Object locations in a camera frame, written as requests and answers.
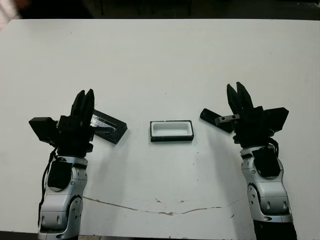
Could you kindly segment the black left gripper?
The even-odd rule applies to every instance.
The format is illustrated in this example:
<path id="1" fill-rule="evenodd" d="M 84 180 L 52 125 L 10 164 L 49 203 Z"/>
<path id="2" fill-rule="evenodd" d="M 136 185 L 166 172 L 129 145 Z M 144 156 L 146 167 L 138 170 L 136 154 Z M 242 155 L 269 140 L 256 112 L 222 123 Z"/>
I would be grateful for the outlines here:
<path id="1" fill-rule="evenodd" d="M 94 107 L 94 91 L 90 89 L 85 94 L 85 91 L 81 90 L 72 104 L 71 116 L 60 117 L 57 125 L 60 133 L 57 153 L 60 156 L 85 157 L 93 150 L 91 142 L 95 134 L 109 136 L 115 132 L 116 129 L 109 125 L 92 125 Z"/>

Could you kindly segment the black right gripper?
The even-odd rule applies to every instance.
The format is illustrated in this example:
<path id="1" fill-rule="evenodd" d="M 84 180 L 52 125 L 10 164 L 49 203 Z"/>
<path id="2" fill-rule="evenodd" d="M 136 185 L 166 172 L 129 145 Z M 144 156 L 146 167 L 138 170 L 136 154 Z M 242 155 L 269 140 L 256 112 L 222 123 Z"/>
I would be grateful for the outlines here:
<path id="1" fill-rule="evenodd" d="M 263 107 L 254 108 L 250 94 L 240 82 L 236 83 L 236 90 L 228 84 L 226 93 L 233 115 L 215 118 L 215 125 L 220 129 L 232 129 L 233 142 L 242 148 L 267 146 L 272 131 L 267 124 L 268 115 Z"/>

